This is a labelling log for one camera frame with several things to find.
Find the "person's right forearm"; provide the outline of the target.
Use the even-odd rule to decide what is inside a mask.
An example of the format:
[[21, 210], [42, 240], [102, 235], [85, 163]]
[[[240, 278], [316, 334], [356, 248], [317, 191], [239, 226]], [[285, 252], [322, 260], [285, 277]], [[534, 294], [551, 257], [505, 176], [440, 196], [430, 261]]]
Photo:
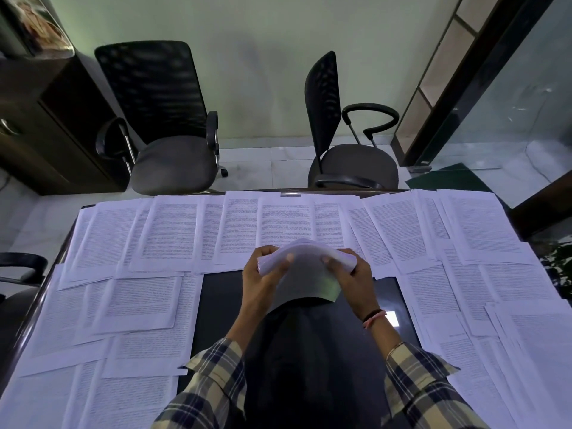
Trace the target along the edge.
[[387, 317], [367, 329], [385, 360], [384, 390], [389, 412], [382, 429], [402, 415], [411, 429], [490, 429], [449, 383], [459, 368], [403, 341]]

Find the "framed picture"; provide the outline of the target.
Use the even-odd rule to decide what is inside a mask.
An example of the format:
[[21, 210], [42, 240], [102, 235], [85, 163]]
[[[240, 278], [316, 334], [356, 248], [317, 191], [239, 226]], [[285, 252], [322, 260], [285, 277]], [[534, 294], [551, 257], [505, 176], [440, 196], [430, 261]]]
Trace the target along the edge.
[[75, 49], [42, 0], [0, 0], [0, 59], [67, 59]]

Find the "bundle of white papers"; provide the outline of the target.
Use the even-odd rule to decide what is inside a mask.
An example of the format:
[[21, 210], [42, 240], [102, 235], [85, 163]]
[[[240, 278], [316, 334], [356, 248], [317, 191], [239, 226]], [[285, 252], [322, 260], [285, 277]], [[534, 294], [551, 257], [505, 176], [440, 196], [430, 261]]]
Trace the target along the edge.
[[267, 275], [289, 256], [292, 257], [292, 262], [288, 272], [277, 285], [269, 311], [303, 298], [318, 298], [334, 303], [341, 289], [335, 276], [323, 262], [323, 257], [335, 259], [347, 273], [351, 273], [357, 265], [357, 257], [353, 254], [340, 252], [326, 244], [301, 238], [279, 248], [272, 254], [258, 257], [259, 273], [262, 276]]

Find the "person's left forearm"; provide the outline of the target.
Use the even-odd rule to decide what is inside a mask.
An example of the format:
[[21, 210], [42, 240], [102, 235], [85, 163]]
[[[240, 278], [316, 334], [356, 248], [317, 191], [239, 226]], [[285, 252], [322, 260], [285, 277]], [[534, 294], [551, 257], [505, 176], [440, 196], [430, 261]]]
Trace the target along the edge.
[[226, 336], [190, 359], [190, 382], [161, 411], [150, 429], [223, 429], [232, 406], [244, 410], [244, 353], [265, 312], [260, 301], [242, 304]]

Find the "dark wooden door frame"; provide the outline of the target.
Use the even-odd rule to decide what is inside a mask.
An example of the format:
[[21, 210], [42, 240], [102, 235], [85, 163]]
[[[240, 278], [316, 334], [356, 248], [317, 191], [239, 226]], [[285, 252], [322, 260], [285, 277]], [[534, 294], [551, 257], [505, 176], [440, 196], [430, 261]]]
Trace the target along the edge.
[[399, 165], [431, 164], [514, 52], [505, 41], [528, 1], [459, 1], [391, 141]]

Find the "person's left hand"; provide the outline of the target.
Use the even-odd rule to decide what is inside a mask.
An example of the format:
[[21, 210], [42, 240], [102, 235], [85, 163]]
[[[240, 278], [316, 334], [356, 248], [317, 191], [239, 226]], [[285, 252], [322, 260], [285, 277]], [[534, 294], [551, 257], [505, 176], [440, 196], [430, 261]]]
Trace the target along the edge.
[[278, 247], [267, 245], [256, 248], [242, 272], [242, 302], [240, 317], [261, 318], [272, 305], [276, 288], [282, 278], [267, 278], [258, 269], [258, 258], [278, 251]]

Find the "glass door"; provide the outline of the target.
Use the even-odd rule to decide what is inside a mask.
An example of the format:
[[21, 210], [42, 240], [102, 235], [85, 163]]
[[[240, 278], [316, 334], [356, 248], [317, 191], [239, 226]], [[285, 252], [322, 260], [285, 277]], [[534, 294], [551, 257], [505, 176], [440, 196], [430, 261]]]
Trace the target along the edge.
[[572, 169], [572, 0], [514, 1], [427, 148], [431, 170], [526, 161], [553, 181]]

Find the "person's right hand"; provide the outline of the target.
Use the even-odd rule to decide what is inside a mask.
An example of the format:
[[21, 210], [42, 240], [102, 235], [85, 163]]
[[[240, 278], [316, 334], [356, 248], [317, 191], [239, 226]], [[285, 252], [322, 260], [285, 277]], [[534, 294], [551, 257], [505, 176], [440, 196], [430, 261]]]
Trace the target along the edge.
[[363, 323], [369, 313], [381, 309], [374, 292], [371, 267], [351, 249], [342, 249], [339, 252], [349, 254], [357, 260], [352, 272], [347, 272], [347, 276], [335, 276], [335, 278], [352, 311]]

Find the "dark wooden cabinet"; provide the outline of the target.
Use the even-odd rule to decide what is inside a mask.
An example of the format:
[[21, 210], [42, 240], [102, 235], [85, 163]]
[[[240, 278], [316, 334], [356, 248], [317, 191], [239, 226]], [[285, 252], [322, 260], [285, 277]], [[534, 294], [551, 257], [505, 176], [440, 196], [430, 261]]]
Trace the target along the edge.
[[0, 168], [37, 194], [125, 191], [125, 164], [96, 152], [114, 116], [76, 55], [0, 59]]

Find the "black mesh office chair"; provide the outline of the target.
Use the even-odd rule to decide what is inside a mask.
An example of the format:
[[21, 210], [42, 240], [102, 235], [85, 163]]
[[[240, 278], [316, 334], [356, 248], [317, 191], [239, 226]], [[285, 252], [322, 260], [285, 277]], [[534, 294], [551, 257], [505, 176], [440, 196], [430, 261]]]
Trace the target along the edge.
[[218, 113], [206, 110], [187, 43], [114, 43], [94, 54], [124, 114], [100, 127], [96, 153], [126, 165], [134, 192], [208, 192], [218, 176], [228, 177], [220, 164]]
[[[357, 103], [342, 108], [334, 51], [328, 51], [309, 71], [304, 98], [316, 155], [308, 173], [309, 188], [397, 190], [397, 163], [374, 141], [375, 134], [394, 128], [399, 122], [400, 115], [395, 109], [378, 103]], [[357, 111], [390, 117], [389, 122], [363, 131], [370, 146], [361, 143], [352, 126], [349, 115]]]

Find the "spread of printed paper sheets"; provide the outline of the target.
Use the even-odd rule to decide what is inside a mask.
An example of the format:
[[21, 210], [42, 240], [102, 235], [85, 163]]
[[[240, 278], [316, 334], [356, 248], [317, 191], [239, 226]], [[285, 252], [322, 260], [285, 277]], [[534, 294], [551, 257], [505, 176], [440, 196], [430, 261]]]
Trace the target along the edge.
[[461, 368], [453, 385], [492, 429], [572, 429], [572, 307], [528, 259], [495, 194], [227, 192], [99, 203], [80, 214], [39, 326], [0, 399], [0, 429], [144, 429], [175, 391], [204, 275], [239, 270], [255, 245], [348, 243], [395, 276], [418, 339]]

